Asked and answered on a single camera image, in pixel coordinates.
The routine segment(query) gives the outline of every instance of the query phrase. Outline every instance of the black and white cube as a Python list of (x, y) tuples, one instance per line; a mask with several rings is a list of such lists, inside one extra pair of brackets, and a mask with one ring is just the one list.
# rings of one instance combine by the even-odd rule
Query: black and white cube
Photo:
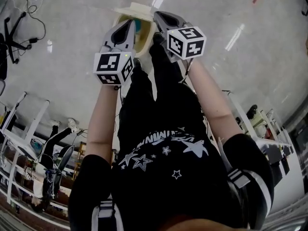
[(199, 27), (183, 27), (167, 32), (167, 49), (186, 60), (204, 53), (206, 36)]
[(103, 85), (122, 86), (134, 68), (131, 52), (96, 53), (93, 73)]

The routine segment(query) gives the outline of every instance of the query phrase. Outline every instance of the person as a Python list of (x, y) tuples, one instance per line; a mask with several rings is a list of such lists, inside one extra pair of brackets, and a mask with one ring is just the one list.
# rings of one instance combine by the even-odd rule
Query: person
[(48, 188), (50, 184), (46, 180), (46, 170), (53, 169), (54, 161), (53, 161), (53, 148), (59, 143), (62, 139), (68, 136), (71, 133), (78, 133), (79, 128), (76, 125), (74, 119), (68, 119), (68, 128), (64, 129), (61, 132), (58, 132), (59, 121), (51, 121), (52, 132), (44, 144), (41, 154), (38, 158), (38, 164), (36, 165), (35, 171), (31, 168), (27, 168), (26, 172), (32, 177), (33, 180), (33, 194), (34, 196), (31, 199), (31, 207), (36, 212), (44, 211), (49, 205), (49, 196), (47, 195)]
[(189, 78), (195, 95), (181, 83), (179, 65), (169, 61), (163, 41), (155, 33), (149, 51), (156, 101), (140, 61), (135, 63), (119, 113), (119, 160), (112, 168), (117, 91), (101, 87), (89, 124), (86, 156), (69, 198), (73, 231), (213, 231), (255, 226), (259, 208), (255, 192), (251, 187), (234, 191), (224, 161), (207, 137), (204, 115), (232, 167), (260, 176), (272, 203), (270, 165), (239, 128), (218, 85), (194, 59)]

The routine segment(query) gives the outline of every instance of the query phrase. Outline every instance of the floor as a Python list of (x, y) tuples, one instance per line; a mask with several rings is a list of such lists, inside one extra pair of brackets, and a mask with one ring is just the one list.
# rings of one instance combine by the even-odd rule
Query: floor
[[(300, 12), (303, 0), (252, 1), (163, 0), (159, 9), (202, 29), (207, 36), (203, 63), (222, 89), (237, 95), (245, 110), (255, 103), (266, 111), (273, 108), (283, 122), (308, 94), (308, 22)], [(46, 135), (51, 131), (49, 119), (66, 125), (66, 117), (73, 117), (87, 128), (100, 90), (92, 74), (94, 54), (118, 16), (113, 9), (131, 2), (151, 6), (153, 0), (43, 0), (35, 16), (45, 23), (46, 37), (20, 57), (19, 64), (8, 60), (7, 87), (0, 101), (11, 106), (27, 91), (29, 96), (19, 110), (20, 119), (28, 122), (40, 103), (50, 100), (38, 128)], [(24, 4), (25, 0), (15, 0), (16, 7)], [(10, 16), (13, 23), (19, 14), (8, 0), (0, 20)], [(227, 48), (238, 28), (240, 36)], [(42, 25), (27, 15), (15, 39), (22, 42), (42, 35)], [(118, 149), (116, 133), (114, 148)]]

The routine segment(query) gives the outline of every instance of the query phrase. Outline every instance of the forearm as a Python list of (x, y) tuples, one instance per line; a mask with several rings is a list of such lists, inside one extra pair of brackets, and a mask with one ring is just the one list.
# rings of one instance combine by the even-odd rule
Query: forearm
[(219, 86), (198, 60), (193, 61), (189, 78), (215, 138), (224, 143), (242, 133)]
[(111, 155), (115, 126), (117, 91), (113, 86), (102, 86), (88, 128), (88, 154)]

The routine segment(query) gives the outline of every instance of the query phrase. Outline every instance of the black sleeve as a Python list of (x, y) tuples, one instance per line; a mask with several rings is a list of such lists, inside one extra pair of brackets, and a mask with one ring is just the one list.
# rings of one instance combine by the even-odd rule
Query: black sleeve
[(111, 166), (97, 155), (87, 155), (73, 184), (68, 202), (71, 230), (91, 230), (94, 207), (110, 195)]
[(273, 173), (270, 163), (255, 141), (248, 135), (237, 134), (225, 142), (223, 149), (232, 167), (253, 171), (264, 180), (273, 203)]

